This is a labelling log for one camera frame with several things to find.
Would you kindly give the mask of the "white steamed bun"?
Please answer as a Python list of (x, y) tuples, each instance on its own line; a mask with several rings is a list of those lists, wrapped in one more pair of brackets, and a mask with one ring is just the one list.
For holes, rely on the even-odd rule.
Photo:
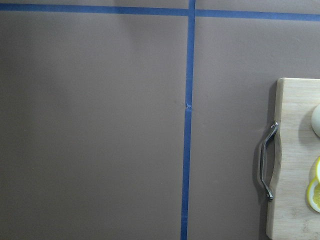
[(311, 127), (314, 133), (320, 137), (320, 105), (317, 105), (312, 112)]

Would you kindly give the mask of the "bamboo cutting board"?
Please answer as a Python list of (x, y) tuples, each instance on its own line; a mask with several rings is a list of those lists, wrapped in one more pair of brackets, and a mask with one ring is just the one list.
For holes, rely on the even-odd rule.
[(307, 189), (316, 176), (320, 138), (311, 121), (320, 104), (320, 81), (310, 78), (277, 80), (274, 120), (275, 160), (268, 203), (266, 235), (272, 240), (318, 240), (320, 214), (308, 203)]

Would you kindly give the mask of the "upper lemon slice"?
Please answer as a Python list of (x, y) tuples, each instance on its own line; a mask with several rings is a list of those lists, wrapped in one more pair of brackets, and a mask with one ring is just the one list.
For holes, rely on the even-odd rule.
[(315, 163), (315, 177), (320, 182), (320, 157), (317, 158)]

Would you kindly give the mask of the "lemon slice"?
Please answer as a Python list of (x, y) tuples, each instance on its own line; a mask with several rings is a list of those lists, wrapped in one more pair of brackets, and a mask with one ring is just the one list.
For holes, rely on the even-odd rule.
[(317, 158), (315, 163), (315, 177), (320, 182), (320, 157)]
[(315, 177), (308, 185), (306, 192), (307, 202), (310, 207), (316, 211), (320, 212), (320, 183)]

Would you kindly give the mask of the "lower lemon slice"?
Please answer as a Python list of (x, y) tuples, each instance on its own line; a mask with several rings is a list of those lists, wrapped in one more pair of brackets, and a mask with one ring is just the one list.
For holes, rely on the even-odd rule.
[(308, 185), (306, 192), (307, 202), (310, 207), (316, 211), (320, 212), (320, 183), (315, 177)]

